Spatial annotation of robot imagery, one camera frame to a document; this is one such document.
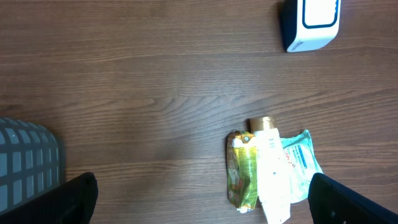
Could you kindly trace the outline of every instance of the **snack package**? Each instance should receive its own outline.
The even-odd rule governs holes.
[[[226,150],[228,198],[241,213],[256,207],[256,157],[256,138],[253,134],[242,131],[229,134]]]
[[[323,172],[315,159],[309,130],[281,140],[290,167],[290,202],[297,203],[308,197],[312,176]]]

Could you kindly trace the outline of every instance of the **black and white object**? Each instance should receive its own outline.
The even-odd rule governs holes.
[[[286,0],[280,15],[288,52],[320,49],[338,32],[341,0]]]

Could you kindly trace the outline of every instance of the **plastic wrapper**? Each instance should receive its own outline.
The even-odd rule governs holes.
[[[241,213],[256,207],[257,149],[253,134],[235,132],[227,141],[228,198]]]

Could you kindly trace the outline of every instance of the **gray plastic basket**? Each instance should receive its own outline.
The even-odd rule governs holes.
[[[0,118],[0,215],[65,181],[63,144],[47,128]]]

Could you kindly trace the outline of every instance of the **white container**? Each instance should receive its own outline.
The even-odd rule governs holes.
[[[257,145],[257,192],[269,224],[290,218],[290,179],[279,131],[271,117],[250,120]]]
[[[341,0],[286,0],[280,15],[284,48],[288,52],[320,49],[339,28]]]

